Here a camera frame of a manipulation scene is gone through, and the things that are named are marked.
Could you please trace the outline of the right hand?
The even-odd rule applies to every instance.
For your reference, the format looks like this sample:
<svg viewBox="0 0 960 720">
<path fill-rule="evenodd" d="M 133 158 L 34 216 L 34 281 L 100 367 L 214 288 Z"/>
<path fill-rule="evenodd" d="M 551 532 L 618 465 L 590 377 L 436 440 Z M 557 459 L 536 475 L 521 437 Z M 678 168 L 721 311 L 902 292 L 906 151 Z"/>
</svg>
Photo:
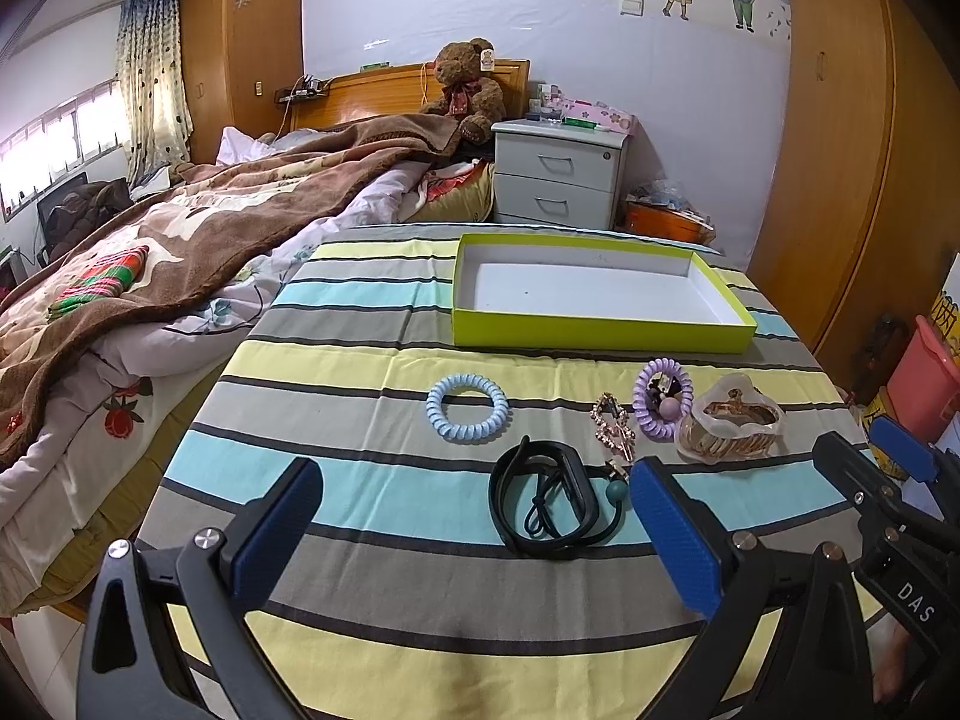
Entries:
<svg viewBox="0 0 960 720">
<path fill-rule="evenodd" d="M 907 667 L 907 653 L 911 637 L 907 629 L 900 622 L 892 621 L 892 633 L 887 642 L 887 648 L 880 655 L 874 667 L 874 702 L 884 704 L 892 700 L 900 691 L 905 668 Z"/>
</svg>

